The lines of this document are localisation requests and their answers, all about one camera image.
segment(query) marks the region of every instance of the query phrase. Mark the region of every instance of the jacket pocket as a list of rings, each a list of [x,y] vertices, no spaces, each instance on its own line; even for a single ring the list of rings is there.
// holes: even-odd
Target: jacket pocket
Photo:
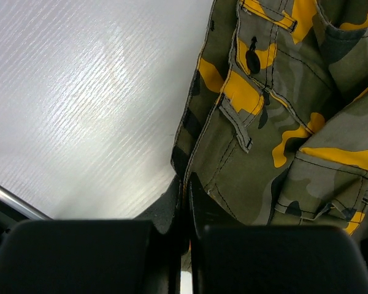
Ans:
[[[324,123],[345,105],[311,30],[314,14],[315,3],[307,0],[239,2],[231,56],[236,72],[269,92],[311,134],[318,124],[314,114]]]
[[[334,6],[315,4],[313,30],[320,53],[348,104],[368,87],[368,1],[348,1],[337,22]]]
[[[275,204],[271,224],[348,228],[368,208],[367,171],[297,152]]]

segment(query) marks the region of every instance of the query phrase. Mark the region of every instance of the metal rod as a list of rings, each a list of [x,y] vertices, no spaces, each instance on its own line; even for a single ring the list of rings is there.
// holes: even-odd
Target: metal rod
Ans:
[[[14,210],[22,213],[24,216],[32,220],[50,219],[46,214],[35,209],[31,205],[24,202],[19,197],[15,196],[10,191],[0,186],[0,201],[13,208]]]

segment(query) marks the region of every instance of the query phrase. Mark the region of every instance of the camouflage jacket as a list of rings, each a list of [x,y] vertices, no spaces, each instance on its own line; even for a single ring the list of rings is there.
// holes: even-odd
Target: camouflage jacket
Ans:
[[[172,165],[247,225],[368,236],[368,0],[215,0]]]

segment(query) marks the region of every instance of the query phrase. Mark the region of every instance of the jacket seam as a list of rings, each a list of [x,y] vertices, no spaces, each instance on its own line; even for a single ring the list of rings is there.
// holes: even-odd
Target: jacket seam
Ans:
[[[330,37],[332,39],[335,39],[335,40],[342,41],[342,42],[349,42],[349,41],[354,41],[354,40],[360,40],[360,39],[363,39],[363,38],[368,38],[368,36],[343,38],[343,37],[333,36],[332,34],[330,34],[330,32],[327,32],[327,29],[325,31],[326,31],[326,34],[327,34],[328,37]]]
[[[229,207],[228,203],[226,202],[225,198],[223,198],[217,184],[214,185],[215,189],[217,190],[217,193],[219,194],[219,196],[221,196],[221,199],[224,201],[224,203],[226,204],[226,207],[228,208],[228,210],[231,212],[231,214],[234,216],[235,219],[237,219],[236,215],[233,213],[232,209]]]
[[[271,28],[270,28],[270,35],[269,35],[269,46],[267,48],[267,60],[269,60],[269,56],[270,56],[270,46],[271,46],[271,33],[272,33],[272,29],[274,28],[274,23],[272,23]],[[265,68],[266,71],[266,85],[268,82],[268,78],[267,78],[267,68]]]
[[[287,207],[289,207],[289,206],[286,206],[286,205],[283,205],[283,204],[281,204],[281,203],[279,203],[279,202],[277,202],[277,204],[278,205],[280,205],[280,206],[282,206],[282,207],[285,207],[285,208],[287,208]],[[294,210],[294,211],[299,211],[299,212],[301,212],[301,213],[309,213],[309,214],[313,214],[313,215],[315,215],[316,214],[316,212],[311,212],[311,211],[306,211],[306,210],[301,210],[301,209],[298,209],[298,208],[293,208],[293,207],[290,207],[289,209],[291,209],[291,210]],[[355,221],[351,221],[351,220],[346,220],[346,219],[344,219],[344,218],[342,218],[342,217],[339,217],[339,216],[332,216],[332,215],[330,215],[330,214],[328,214],[328,216],[329,217],[334,217],[334,218],[336,218],[336,219],[340,219],[340,220],[342,220],[342,221],[345,221],[345,222],[351,222],[352,224],[360,224],[361,222],[355,222]]]
[[[211,25],[213,13],[214,13],[214,7],[215,7],[215,3],[216,2],[217,2],[217,0],[213,0],[213,4],[211,6],[211,12],[210,12],[209,19],[208,19],[208,22],[207,22],[206,36],[204,38],[204,42],[203,42],[203,45],[202,45],[201,52],[199,53],[199,55],[197,57],[196,68],[195,68],[195,71],[194,71],[193,79],[192,79],[191,84],[190,84],[190,88],[188,90],[188,95],[187,95],[186,102],[185,102],[184,112],[183,112],[182,117],[180,119],[180,122],[178,124],[178,132],[176,133],[173,146],[177,146],[177,144],[178,144],[178,141],[179,141],[180,136],[181,136],[181,134],[183,132],[183,129],[184,129],[183,120],[184,120],[184,118],[186,116],[186,113],[187,113],[188,109],[190,109],[190,104],[191,104],[192,99],[194,97],[194,95],[192,95],[193,86],[195,84],[197,71],[199,71],[199,65],[200,65],[200,61],[201,61],[202,55],[203,55],[204,50],[205,50],[205,48],[207,46],[207,42],[209,41],[209,35],[210,35],[210,31],[211,31],[210,30],[210,25]],[[190,160],[191,160],[191,155],[192,155],[192,153],[193,153],[193,151],[194,151],[194,149],[196,147],[196,142],[197,142],[198,139],[199,139],[199,137],[198,138],[194,138],[194,141],[195,142],[194,142],[194,144],[191,144],[191,151],[190,151],[190,153],[188,155],[190,158],[188,159],[188,162],[186,163],[187,164],[186,168],[188,168],[188,165],[189,165]],[[173,161],[173,159],[171,159],[171,162],[172,162],[172,165],[173,165],[174,170],[177,170],[176,169],[176,164]],[[184,171],[183,179],[185,179],[186,168],[185,168],[185,171]]]
[[[232,123],[234,122],[234,121],[236,121],[236,119],[234,119],[234,117],[229,113],[229,110],[228,109],[226,109],[226,107],[224,106],[224,105],[221,105],[221,107],[223,108],[223,109],[225,109],[225,111],[226,111],[226,114],[232,119]]]
[[[258,103],[256,104],[256,106],[254,107],[254,109],[252,109],[252,112],[259,106],[259,104],[261,103],[261,101],[263,101],[262,99],[261,99],[261,95],[260,95],[260,93],[258,93],[258,95],[259,95],[259,97],[258,97]],[[253,121],[254,121],[254,119],[258,116],[258,115],[254,115],[254,114],[252,114],[253,116],[252,116],[252,118],[250,119],[250,121],[248,122],[248,123],[244,123],[244,126],[247,128]]]
[[[355,176],[360,176],[360,177],[362,177],[362,178],[364,178],[364,179],[368,179],[368,178],[366,178],[365,176],[363,176],[363,175],[360,175],[359,173],[352,173],[352,172],[350,172],[350,171],[346,171],[346,170],[338,170],[338,169],[336,169],[336,168],[332,168],[332,167],[325,167],[324,165],[320,165],[320,164],[314,164],[313,162],[311,162],[311,161],[306,161],[306,160],[304,160],[304,159],[301,159],[301,158],[298,158],[298,157],[294,157],[295,159],[298,159],[298,160],[301,160],[301,161],[304,161],[304,162],[306,162],[306,163],[308,163],[308,164],[313,164],[313,165],[316,165],[316,166],[318,166],[318,167],[324,167],[324,168],[327,168],[327,169],[329,169],[329,170],[335,170],[335,171],[337,171],[337,172],[342,172],[342,173],[349,173],[349,174],[351,174],[351,175],[355,175]]]
[[[282,11],[285,10],[287,3],[288,3],[288,0],[285,0],[285,5],[283,6]],[[277,30],[275,31],[274,44],[277,44],[278,29],[279,28],[277,27]],[[274,65],[275,65],[275,60],[273,61],[272,68],[271,68],[271,88],[274,87]]]
[[[308,65],[308,64],[306,64],[303,60],[300,60],[300,59],[298,59],[298,58],[295,58],[295,57],[293,57],[293,56],[291,56],[289,53],[287,53],[287,52],[284,52],[284,51],[282,51],[281,49],[277,49],[279,52],[281,52],[281,53],[283,53],[283,54],[285,54],[285,55],[288,55],[290,58],[292,58],[292,59],[294,59],[294,60],[297,60],[297,61],[299,61],[299,62],[301,62],[301,63],[303,63],[303,65],[305,65],[306,67],[308,67],[308,69],[329,89],[329,90],[331,90],[331,88],[330,88],[330,86],[329,85],[327,85],[326,84],[326,82],[325,81],[323,81],[323,79],[321,78],[321,77],[319,77],[319,75],[313,70],[313,69],[311,69],[311,67]]]
[[[286,29],[287,31],[289,31],[290,33],[292,33],[292,32],[294,31],[294,29],[295,29],[295,27],[296,27],[296,23],[297,23],[297,21],[296,21],[296,20],[294,20],[294,19],[293,19],[293,18],[291,18],[290,16],[286,16],[286,15],[284,15],[284,14],[282,14],[282,13],[278,12],[278,11],[274,11],[274,10],[272,10],[272,9],[270,9],[270,8],[268,8],[268,7],[266,7],[266,6],[264,6],[263,4],[261,4],[261,3],[259,3],[259,2],[255,2],[255,1],[252,1],[252,0],[251,0],[251,2],[256,3],[256,4],[259,4],[261,7],[265,8],[265,9],[267,9],[267,10],[270,10],[270,11],[272,11],[272,12],[275,12],[275,13],[276,13],[276,14],[278,14],[279,16],[281,16],[281,17],[283,17],[283,18],[287,19],[288,21],[290,21],[291,25],[290,25],[290,26],[287,26],[287,25],[285,25],[285,24],[281,23],[281,21],[278,21],[278,20],[273,19],[272,17],[270,17],[270,16],[266,15],[265,13],[262,13],[262,12],[260,12],[260,11],[256,10],[256,9],[254,9],[253,7],[250,7],[248,4],[246,4],[246,3],[244,3],[244,2],[243,2],[243,4],[242,4],[241,8],[242,8],[242,9],[243,9],[243,8],[246,8],[246,9],[248,9],[249,11],[253,10],[253,11],[255,11],[255,12],[258,12],[260,15],[262,15],[262,16],[264,16],[264,17],[270,18],[272,21],[274,21],[274,22],[275,22],[275,25],[277,25],[277,26],[281,26],[282,28],[285,28],[285,29]]]
[[[251,80],[254,80],[254,81],[258,82],[261,86],[263,86],[263,87],[264,87],[264,89],[266,89],[266,88],[267,88],[267,87],[265,86],[265,84],[264,84],[264,83],[262,83],[261,81],[259,81],[258,79],[254,78],[254,77],[248,77],[248,78],[249,78],[249,79],[251,79]],[[277,93],[274,89],[271,89],[271,90],[273,90],[273,91],[274,91],[274,93],[276,93],[276,95],[278,95],[278,96],[280,96],[280,97],[284,98],[284,100],[285,100],[286,104],[288,104],[288,105],[292,108],[292,110],[293,110],[293,112],[294,112],[294,114],[292,114],[292,113],[291,113],[291,115],[293,116],[293,118],[297,118],[297,119],[298,119],[298,123],[299,123],[300,125],[305,126],[305,128],[309,130],[308,125],[307,125],[306,123],[304,123],[304,122],[303,122],[303,120],[302,120],[302,119],[300,118],[300,116],[297,114],[296,110],[294,109],[294,107],[292,106],[292,104],[289,102],[289,100],[288,100],[284,95],[281,95],[281,94]]]
[[[233,35],[232,35],[232,39],[231,39],[231,49],[229,50],[229,53],[228,53],[228,56],[231,56],[232,54],[232,48],[233,48],[233,44],[234,44],[234,39],[235,39],[235,35],[237,34],[237,26],[239,25],[239,22],[237,22],[236,24],[236,28],[233,32]],[[220,90],[220,93],[218,94],[218,98],[217,98],[217,101],[219,101],[219,99],[221,99],[222,95],[223,95],[223,90],[225,89],[226,87],[226,84],[228,82],[228,79],[230,79],[231,75],[232,75],[232,64],[230,62],[230,60],[228,61],[229,62],[229,70],[228,70],[228,76],[226,77],[225,81],[224,81],[224,84],[223,86],[221,87],[221,90]],[[195,155],[197,153],[197,150],[199,149],[199,145],[203,139],[203,136],[204,134],[206,133],[206,131],[209,129],[209,124],[210,124],[210,120],[211,120],[211,117],[213,116],[214,114],[214,111],[218,108],[218,105],[217,103],[214,103],[214,106],[213,108],[209,111],[207,117],[206,117],[206,120],[205,120],[205,123],[203,125],[203,128],[202,128],[202,132],[201,134],[199,135],[199,137],[197,138],[196,142],[195,142],[195,145],[193,146],[192,150],[191,150],[191,154],[190,154],[190,159],[188,159],[188,163],[187,163],[187,166],[185,168],[185,172],[184,172],[184,186],[186,185],[188,179],[189,179],[189,172],[191,170],[191,167],[192,167],[192,163],[194,161],[194,158],[195,158]]]
[[[221,159],[219,161],[219,163],[217,164],[217,169],[214,171],[214,174],[212,175],[212,177],[210,178],[210,181],[208,181],[208,183],[205,185],[205,187],[207,187],[211,182],[212,180],[220,173],[221,169],[223,168],[223,166],[225,165],[226,161],[228,160],[228,158],[230,158],[232,152],[233,152],[233,149],[231,150],[231,152],[229,153],[228,157],[226,158],[225,162],[223,163],[223,165],[221,166],[221,168],[218,168],[218,166],[222,163],[222,160],[224,158],[224,156],[226,155],[226,153],[228,152],[228,149],[230,147],[230,145],[232,144],[233,140],[234,140],[235,136],[232,137],[231,141],[228,143],[224,153],[222,154],[221,156]]]

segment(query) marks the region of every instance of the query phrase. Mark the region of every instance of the white textured ceiling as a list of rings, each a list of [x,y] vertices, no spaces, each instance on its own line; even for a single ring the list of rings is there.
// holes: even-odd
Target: white textured ceiling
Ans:
[[[165,191],[212,0],[0,0],[0,185],[51,217]]]

